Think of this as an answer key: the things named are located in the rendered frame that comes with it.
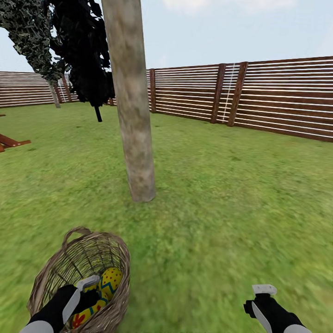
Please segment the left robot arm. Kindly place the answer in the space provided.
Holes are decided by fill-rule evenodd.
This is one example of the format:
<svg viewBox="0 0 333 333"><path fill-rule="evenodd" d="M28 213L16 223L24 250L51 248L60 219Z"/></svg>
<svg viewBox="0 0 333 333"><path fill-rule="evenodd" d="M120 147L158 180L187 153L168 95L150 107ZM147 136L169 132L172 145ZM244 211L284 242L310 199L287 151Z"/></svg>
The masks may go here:
<svg viewBox="0 0 333 333"><path fill-rule="evenodd" d="M29 324L19 333L60 333L69 318L85 309L96 305L100 295L93 289L85 288L100 282L98 274L79 279L74 284L62 285L44 307L34 314Z"/></svg>

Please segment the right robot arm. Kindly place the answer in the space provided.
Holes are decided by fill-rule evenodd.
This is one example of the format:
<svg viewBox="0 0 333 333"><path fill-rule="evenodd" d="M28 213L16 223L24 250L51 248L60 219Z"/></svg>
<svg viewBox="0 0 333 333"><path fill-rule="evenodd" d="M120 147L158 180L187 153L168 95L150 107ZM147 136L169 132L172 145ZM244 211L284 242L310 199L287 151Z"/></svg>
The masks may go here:
<svg viewBox="0 0 333 333"><path fill-rule="evenodd" d="M268 333L312 333L294 313L289 313L271 295L277 289L271 284L252 285L255 300L247 300L244 309L251 318L257 318Z"/></svg>

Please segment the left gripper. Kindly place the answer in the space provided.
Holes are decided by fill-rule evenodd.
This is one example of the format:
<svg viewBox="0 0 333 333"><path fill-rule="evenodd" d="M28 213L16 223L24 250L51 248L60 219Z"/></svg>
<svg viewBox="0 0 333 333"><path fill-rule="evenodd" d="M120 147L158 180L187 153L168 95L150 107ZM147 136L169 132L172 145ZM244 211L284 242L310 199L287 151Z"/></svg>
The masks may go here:
<svg viewBox="0 0 333 333"><path fill-rule="evenodd" d="M89 292L81 292L83 294L83 302L81 307L78 311L75 313L72 313L72 316L84 311L85 309L92 307L93 305L96 305L97 301L100 300L100 295L98 292L96 292L96 289L93 289Z"/></svg>

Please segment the wicker basket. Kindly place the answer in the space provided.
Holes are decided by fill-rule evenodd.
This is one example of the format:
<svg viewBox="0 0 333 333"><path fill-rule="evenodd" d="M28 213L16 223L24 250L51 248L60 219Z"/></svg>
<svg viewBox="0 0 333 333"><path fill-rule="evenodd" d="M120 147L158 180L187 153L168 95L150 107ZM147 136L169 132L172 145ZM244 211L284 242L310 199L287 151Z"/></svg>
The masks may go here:
<svg viewBox="0 0 333 333"><path fill-rule="evenodd" d="M74 232L84 235L67 243L67 239ZM104 241L101 240L100 243L98 243L100 237L102 237ZM89 239L95 244L95 253L91 252L92 248L84 247L85 245L83 242ZM111 240L113 240L116 245L111 245ZM60 285L70 284L71 281L66 280L68 275L64 276L63 274L60 274L60 266L56 265L57 262L61 261L61 257L64 260L68 259L68 266L72 266L74 268L74 272L78 273L79 279L84 278L84 275L73 261L73 256L69 251L69 249L76 244L79 245L77 248L80 249L81 252L74 256L75 261L78 261L84 255L87 260L87 264L92 268L93 264L88 252L91 252L90 254L92 259L99 257L101 263L104 263L105 261L104 256L106 257L109 255L109 264L113 266L116 266L118 259L118 265L120 267L119 270L121 270L123 276L115 296L106 307L97 311L85 323L76 329L73 328L74 315L71 316L60 333L114 333L127 313L130 294L130 252L123 239L118 235L111 232L93 233L88 227L71 228L69 232L64 235L64 241L61 244L61 249L59 249L55 255L48 260L47 264L36 276L33 290L29 297L28 305L26 306L30 312L30 319L44 307L47 300L51 300L51 298L55 295L56 287L54 286L50 289L47 284L54 281L57 277L59 277L57 282L60 283ZM115 259L115 254L118 255L117 259ZM98 270L98 276L101 276L104 271L104 269Z"/></svg>

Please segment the easter egg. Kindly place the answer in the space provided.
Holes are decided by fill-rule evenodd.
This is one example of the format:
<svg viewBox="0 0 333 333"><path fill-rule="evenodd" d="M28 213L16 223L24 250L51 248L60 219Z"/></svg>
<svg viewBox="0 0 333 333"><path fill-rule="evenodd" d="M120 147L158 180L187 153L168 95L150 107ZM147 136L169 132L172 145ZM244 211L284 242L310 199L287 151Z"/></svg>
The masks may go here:
<svg viewBox="0 0 333 333"><path fill-rule="evenodd" d="M99 288L99 284L97 283L97 284L92 285L92 286L90 286L88 288L85 288L85 292L89 292L89 291L91 291L93 289L96 289L96 291L98 291L98 288Z"/></svg>
<svg viewBox="0 0 333 333"><path fill-rule="evenodd" d="M100 282L98 290L102 290L108 297L109 303L115 296L118 286L122 279L121 270L119 266L106 266L104 273L100 276Z"/></svg>
<svg viewBox="0 0 333 333"><path fill-rule="evenodd" d="M84 311L74 315L73 319L73 328L76 329L85 323L93 314L101 310L103 307L106 307L109 304L108 297L102 290L96 291L100 295L100 300L97 301L96 305L85 309Z"/></svg>

